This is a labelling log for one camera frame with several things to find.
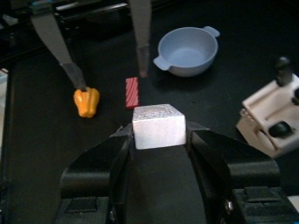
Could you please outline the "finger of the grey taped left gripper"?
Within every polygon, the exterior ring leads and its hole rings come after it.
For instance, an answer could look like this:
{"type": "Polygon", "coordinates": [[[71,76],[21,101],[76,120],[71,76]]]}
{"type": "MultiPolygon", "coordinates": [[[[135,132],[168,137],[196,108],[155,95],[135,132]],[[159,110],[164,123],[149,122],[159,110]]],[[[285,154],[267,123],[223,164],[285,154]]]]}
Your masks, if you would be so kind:
{"type": "Polygon", "coordinates": [[[149,36],[151,36],[151,0],[128,0],[136,43],[136,56],[139,73],[141,77],[148,74],[149,67],[149,36]]]}
{"type": "Polygon", "coordinates": [[[61,35],[61,30],[52,12],[51,0],[35,0],[31,3],[31,21],[41,42],[47,46],[51,54],[69,77],[76,89],[85,90],[87,83],[83,72],[72,60],[69,50],[61,35]]]}

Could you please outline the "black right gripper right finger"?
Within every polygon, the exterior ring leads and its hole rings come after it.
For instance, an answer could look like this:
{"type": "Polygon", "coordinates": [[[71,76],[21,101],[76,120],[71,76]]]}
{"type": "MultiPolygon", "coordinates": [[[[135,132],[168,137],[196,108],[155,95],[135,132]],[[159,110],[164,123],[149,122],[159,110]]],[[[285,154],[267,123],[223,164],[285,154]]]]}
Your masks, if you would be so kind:
{"type": "Polygon", "coordinates": [[[195,122],[185,135],[207,224],[299,224],[276,161],[195,122]]]}

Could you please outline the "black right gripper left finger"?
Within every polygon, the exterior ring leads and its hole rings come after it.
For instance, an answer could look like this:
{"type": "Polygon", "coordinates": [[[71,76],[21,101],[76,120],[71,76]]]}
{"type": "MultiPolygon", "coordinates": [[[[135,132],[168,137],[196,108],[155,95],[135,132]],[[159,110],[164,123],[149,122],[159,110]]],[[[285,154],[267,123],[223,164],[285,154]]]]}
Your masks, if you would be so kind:
{"type": "Polygon", "coordinates": [[[85,150],[60,177],[60,207],[53,224],[127,224],[132,125],[85,150]]]}

